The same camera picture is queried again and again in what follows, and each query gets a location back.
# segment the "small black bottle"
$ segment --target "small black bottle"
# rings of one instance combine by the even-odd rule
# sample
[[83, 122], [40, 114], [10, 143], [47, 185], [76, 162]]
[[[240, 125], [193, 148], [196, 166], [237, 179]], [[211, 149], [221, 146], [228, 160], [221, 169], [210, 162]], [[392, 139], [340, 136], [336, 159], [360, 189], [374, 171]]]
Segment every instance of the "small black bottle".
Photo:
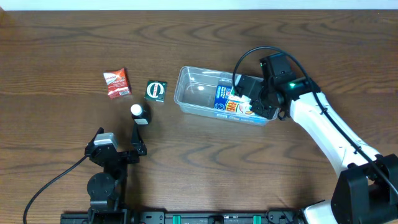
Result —
[[130, 111], [131, 117], [137, 124], [149, 124], [152, 120], [148, 106], [135, 104], [131, 106]]

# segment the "green marker strip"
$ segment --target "green marker strip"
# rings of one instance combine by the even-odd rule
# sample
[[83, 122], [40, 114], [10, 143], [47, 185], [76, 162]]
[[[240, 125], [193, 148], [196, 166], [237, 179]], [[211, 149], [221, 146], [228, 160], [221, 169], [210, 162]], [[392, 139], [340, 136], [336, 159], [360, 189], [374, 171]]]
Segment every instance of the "green marker strip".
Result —
[[261, 216], [259, 215], [253, 216], [253, 224], [261, 224]]
[[173, 224], [181, 224], [181, 216], [173, 215]]

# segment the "plastic bin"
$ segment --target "plastic bin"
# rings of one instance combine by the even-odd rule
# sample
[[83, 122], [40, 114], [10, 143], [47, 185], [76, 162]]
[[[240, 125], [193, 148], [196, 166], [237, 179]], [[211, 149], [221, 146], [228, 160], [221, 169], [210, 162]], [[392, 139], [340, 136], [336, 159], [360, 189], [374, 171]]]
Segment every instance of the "plastic bin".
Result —
[[214, 108], [218, 85], [232, 86], [232, 73], [205, 68], [182, 67], [175, 89], [174, 101], [185, 113], [211, 118], [265, 125], [268, 119]]

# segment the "white wall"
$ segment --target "white wall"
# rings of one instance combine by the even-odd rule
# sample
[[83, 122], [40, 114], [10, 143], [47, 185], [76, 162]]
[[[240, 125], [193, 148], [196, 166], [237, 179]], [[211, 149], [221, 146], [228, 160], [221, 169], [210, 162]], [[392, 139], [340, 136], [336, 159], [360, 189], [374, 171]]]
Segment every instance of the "white wall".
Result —
[[0, 0], [12, 10], [398, 9], [398, 0]]

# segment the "wood grain tabletop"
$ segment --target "wood grain tabletop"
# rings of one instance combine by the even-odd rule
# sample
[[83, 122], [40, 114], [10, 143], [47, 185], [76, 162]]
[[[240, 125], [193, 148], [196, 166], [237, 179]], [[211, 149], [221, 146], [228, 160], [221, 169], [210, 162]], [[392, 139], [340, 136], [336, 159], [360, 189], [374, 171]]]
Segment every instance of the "wood grain tabletop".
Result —
[[[6, 12], [0, 23], [0, 223], [22, 223], [31, 197], [83, 156], [101, 126], [128, 150], [130, 106], [167, 82], [141, 128], [148, 155], [129, 166], [131, 208], [300, 208], [330, 199], [335, 172], [291, 119], [264, 127], [184, 114], [173, 96], [185, 66], [232, 72], [245, 51], [280, 47], [301, 61], [335, 111], [383, 155], [398, 149], [396, 11]], [[261, 76], [248, 56], [240, 73]], [[103, 72], [125, 67], [132, 95], [110, 100]], [[29, 223], [86, 211], [84, 161], [33, 203]]]

